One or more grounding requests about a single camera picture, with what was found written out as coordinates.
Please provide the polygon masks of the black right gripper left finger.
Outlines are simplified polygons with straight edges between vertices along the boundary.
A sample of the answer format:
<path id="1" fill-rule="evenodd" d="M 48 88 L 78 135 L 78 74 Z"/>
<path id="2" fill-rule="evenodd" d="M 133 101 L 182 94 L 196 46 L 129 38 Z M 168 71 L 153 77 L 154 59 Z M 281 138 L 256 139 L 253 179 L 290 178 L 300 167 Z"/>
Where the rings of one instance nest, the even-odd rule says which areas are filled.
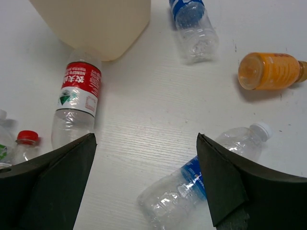
<path id="1" fill-rule="evenodd" d="M 94 161 L 87 134 L 59 149 L 0 171 L 2 230 L 71 230 Z"/>

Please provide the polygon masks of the green white label bottle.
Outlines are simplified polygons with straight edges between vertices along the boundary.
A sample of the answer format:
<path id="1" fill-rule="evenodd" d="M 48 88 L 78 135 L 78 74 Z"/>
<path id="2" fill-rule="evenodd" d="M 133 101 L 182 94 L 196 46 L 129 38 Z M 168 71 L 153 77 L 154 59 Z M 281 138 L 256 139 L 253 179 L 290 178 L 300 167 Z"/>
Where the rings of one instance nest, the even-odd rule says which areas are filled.
<path id="1" fill-rule="evenodd" d="M 14 121 L 7 118 L 7 112 L 0 110 L 0 168 L 12 167 L 16 150 L 13 134 Z"/>

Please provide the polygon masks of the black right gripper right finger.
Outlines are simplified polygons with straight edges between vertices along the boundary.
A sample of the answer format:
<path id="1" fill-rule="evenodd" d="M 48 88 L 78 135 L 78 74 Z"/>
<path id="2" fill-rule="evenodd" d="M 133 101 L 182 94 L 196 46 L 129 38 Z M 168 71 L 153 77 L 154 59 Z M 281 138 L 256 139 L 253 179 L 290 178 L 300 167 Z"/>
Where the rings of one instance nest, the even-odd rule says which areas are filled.
<path id="1" fill-rule="evenodd" d="M 218 230 L 304 230 L 307 180 L 250 161 L 203 134 L 197 155 Z"/>

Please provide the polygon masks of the crushed blue label bottle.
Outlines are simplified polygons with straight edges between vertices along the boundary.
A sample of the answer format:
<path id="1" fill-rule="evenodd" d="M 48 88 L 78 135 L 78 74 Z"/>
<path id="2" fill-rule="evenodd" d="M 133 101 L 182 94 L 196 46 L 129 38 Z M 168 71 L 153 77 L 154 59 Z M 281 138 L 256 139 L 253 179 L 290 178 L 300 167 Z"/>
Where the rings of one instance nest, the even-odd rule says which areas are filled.
<path id="1" fill-rule="evenodd" d="M 232 128 L 215 141 L 244 158 L 257 161 L 272 129 L 264 122 Z M 198 157 L 147 187 L 137 198 L 153 230 L 174 230 L 196 207 L 206 201 Z"/>

